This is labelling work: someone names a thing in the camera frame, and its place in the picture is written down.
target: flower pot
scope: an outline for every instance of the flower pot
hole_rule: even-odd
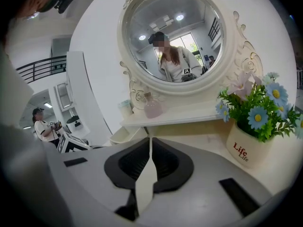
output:
[[[237,126],[235,122],[226,141],[226,147],[231,155],[246,167],[256,167],[266,158],[273,140],[259,140]]]

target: white mirror frame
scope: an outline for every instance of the white mirror frame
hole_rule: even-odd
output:
[[[152,76],[134,59],[128,46],[129,38],[126,37],[129,19],[143,1],[126,0],[117,29],[118,47],[123,60],[120,65],[127,69],[124,74],[130,76],[130,95],[135,107],[143,109],[143,92],[153,92],[158,100],[188,95],[193,97],[202,95],[211,87],[227,86],[230,80],[237,79],[241,70],[252,70],[258,76],[263,75],[260,58],[243,35],[246,26],[238,24],[238,12],[228,10],[220,0],[205,0],[214,8],[221,22],[223,42],[214,66],[204,75],[189,82],[173,83]],[[215,100],[216,96],[209,96],[208,93],[204,100]]]

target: white shirt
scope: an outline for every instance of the white shirt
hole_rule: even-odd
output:
[[[181,65],[175,65],[172,61],[166,61],[167,70],[173,82],[182,82],[182,68]]]
[[[58,139],[58,135],[56,134],[55,130],[52,130],[52,132],[49,133],[48,136],[44,137],[41,134],[47,130],[49,127],[51,127],[50,124],[48,124],[45,121],[36,121],[35,122],[35,130],[36,130],[36,134],[38,136],[38,138],[42,141],[52,141],[52,140],[56,140]]]

